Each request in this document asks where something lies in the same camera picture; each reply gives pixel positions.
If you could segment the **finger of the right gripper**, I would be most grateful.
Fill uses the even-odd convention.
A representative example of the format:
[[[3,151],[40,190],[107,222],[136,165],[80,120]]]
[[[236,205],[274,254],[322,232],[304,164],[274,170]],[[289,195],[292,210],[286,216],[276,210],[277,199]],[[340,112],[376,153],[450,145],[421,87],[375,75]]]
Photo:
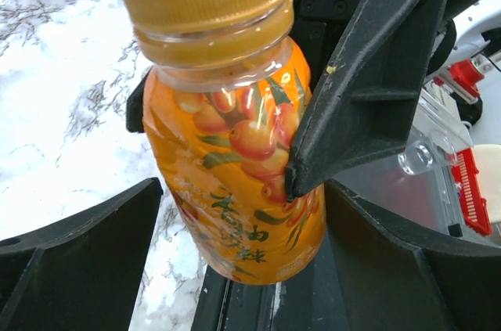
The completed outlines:
[[[146,79],[150,74],[151,69],[147,68],[142,75],[139,84],[132,91],[126,101],[125,125],[127,131],[131,133],[144,133],[143,127],[143,96],[146,85]]]

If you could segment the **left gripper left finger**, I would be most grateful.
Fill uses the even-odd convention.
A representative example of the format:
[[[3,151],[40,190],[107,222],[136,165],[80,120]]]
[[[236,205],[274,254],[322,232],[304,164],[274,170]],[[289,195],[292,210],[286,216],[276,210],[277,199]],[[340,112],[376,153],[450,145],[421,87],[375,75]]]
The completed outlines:
[[[3,330],[126,330],[163,194],[148,178],[1,242]]]

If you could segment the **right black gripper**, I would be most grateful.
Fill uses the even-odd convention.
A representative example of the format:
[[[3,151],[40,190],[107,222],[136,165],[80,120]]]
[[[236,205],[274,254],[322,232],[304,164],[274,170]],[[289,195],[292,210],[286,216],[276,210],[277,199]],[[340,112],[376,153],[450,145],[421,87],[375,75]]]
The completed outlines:
[[[316,86],[285,170],[289,200],[403,151],[439,25],[476,1],[294,0],[291,37]]]

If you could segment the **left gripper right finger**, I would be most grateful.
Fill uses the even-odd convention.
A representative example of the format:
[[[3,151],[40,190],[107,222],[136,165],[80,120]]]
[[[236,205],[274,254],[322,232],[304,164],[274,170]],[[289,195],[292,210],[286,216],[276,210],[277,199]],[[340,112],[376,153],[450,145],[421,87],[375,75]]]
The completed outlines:
[[[325,184],[352,330],[498,330],[500,248],[447,236]]]

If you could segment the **orange juice bottle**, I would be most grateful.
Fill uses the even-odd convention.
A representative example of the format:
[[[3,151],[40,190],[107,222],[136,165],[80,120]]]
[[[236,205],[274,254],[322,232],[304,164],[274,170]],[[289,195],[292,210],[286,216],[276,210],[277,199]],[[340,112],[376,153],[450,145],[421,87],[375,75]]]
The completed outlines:
[[[285,190],[311,98],[310,70],[290,32],[219,66],[150,62],[144,131],[201,255],[244,284],[296,275],[317,253],[326,220],[322,186],[292,200]]]

